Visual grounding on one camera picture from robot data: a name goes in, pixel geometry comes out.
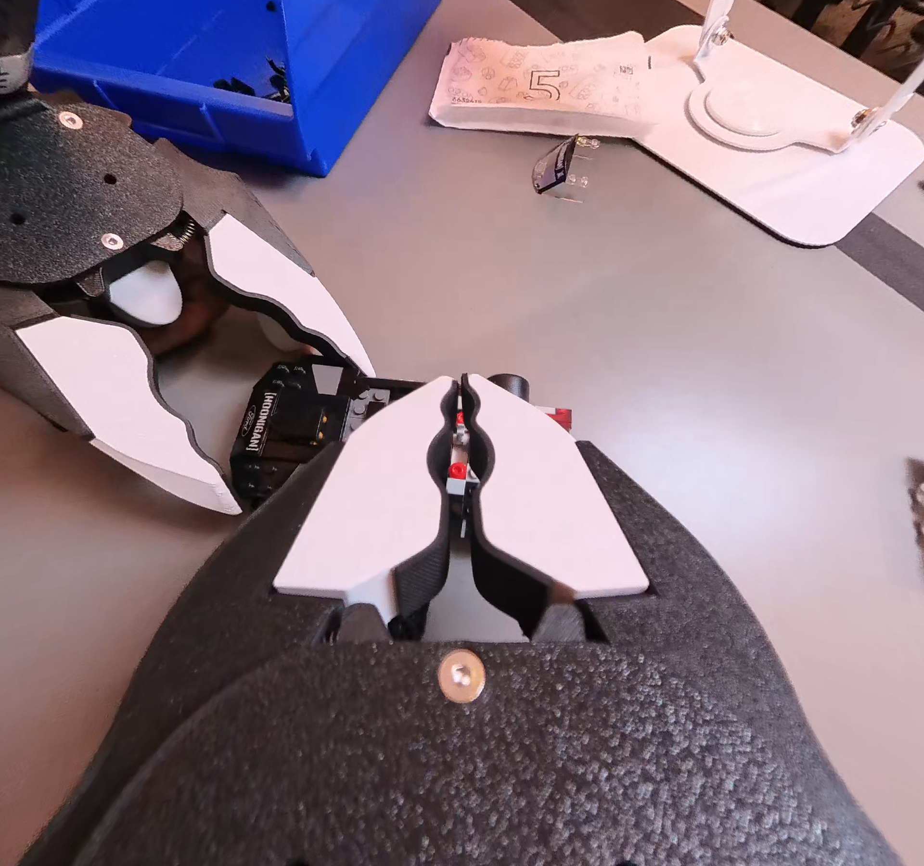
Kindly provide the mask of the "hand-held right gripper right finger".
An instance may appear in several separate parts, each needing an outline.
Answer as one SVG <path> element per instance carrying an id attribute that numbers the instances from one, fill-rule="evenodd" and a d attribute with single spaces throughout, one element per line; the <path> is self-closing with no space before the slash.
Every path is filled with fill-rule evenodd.
<path id="1" fill-rule="evenodd" d="M 572 435 L 488 378 L 463 376 L 475 541 L 491 558 L 577 599 L 650 585 Z"/>

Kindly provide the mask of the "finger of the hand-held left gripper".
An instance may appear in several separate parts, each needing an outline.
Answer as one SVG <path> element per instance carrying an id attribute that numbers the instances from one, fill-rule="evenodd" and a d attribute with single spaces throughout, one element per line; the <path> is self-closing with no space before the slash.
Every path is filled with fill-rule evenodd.
<path id="1" fill-rule="evenodd" d="M 90 444 L 162 490 L 204 509 L 242 508 L 191 425 L 167 407 L 154 362 L 132 329 L 55 317 L 17 337 L 90 433 Z"/>
<path id="2" fill-rule="evenodd" d="M 375 376 L 346 315 L 321 281 L 232 215 L 204 239 L 209 270 L 238 306 L 266 316 L 291 340 Z"/>

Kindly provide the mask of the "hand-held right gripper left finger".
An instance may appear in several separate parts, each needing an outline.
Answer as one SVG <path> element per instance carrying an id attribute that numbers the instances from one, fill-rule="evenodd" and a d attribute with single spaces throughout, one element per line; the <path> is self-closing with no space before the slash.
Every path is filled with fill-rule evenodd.
<path id="1" fill-rule="evenodd" d="M 400 567 L 435 555 L 447 507 L 449 442 L 456 380 L 441 375 L 386 405 L 355 430 L 272 582 L 283 595 L 340 599 L 346 606 L 418 607 Z"/>

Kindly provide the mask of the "black lego car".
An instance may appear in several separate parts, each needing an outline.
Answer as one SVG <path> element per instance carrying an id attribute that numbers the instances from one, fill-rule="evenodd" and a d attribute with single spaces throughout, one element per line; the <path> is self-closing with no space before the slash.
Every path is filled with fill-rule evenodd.
<path id="1" fill-rule="evenodd" d="M 257 509 L 296 468 L 345 442 L 422 382 L 369 377 L 319 354 L 277 362 L 253 387 L 230 453 L 232 488 Z"/>

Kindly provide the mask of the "small red grey lego piece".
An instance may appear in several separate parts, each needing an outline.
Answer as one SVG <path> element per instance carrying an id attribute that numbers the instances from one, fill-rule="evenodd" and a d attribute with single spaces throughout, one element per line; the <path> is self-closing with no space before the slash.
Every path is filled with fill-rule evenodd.
<path id="1" fill-rule="evenodd" d="M 456 404 L 456 422 L 450 440 L 446 492 L 450 506 L 459 513 L 463 513 L 469 508 L 470 500 L 480 479 L 470 463 L 470 433 L 463 413 L 461 392 L 457 395 Z"/>

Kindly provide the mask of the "blue plastic bin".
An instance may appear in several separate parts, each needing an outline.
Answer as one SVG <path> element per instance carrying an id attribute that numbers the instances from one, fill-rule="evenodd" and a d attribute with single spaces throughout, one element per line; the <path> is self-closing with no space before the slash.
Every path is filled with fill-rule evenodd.
<path id="1" fill-rule="evenodd" d="M 441 0 L 41 0 L 33 85 L 324 177 Z"/>

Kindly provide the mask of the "clear lego windshield piece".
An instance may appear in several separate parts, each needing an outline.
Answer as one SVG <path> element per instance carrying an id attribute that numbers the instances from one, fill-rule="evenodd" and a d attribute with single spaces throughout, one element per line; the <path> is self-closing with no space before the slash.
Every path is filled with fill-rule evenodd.
<path id="1" fill-rule="evenodd" d="M 573 135 L 543 155 L 533 166 L 531 182 L 537 195 L 583 204 L 595 176 L 596 136 Z"/>

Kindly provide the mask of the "white printed paper bag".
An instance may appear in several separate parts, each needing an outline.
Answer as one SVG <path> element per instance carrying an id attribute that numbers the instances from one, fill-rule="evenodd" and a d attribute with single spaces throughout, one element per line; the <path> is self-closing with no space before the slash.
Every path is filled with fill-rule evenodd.
<path id="1" fill-rule="evenodd" d="M 446 128 L 641 136 L 665 101 L 640 33 L 515 45 L 464 38 L 447 52 L 429 110 Z"/>

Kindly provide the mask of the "white booklet stand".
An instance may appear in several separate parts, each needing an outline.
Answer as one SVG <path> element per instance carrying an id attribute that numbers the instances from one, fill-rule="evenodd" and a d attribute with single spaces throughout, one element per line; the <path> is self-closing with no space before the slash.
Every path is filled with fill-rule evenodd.
<path id="1" fill-rule="evenodd" d="M 654 121 L 629 139 L 777 237 L 834 244 L 922 165 L 922 141 L 893 120 L 922 64 L 862 107 L 733 39 L 733 3 L 648 42 Z"/>

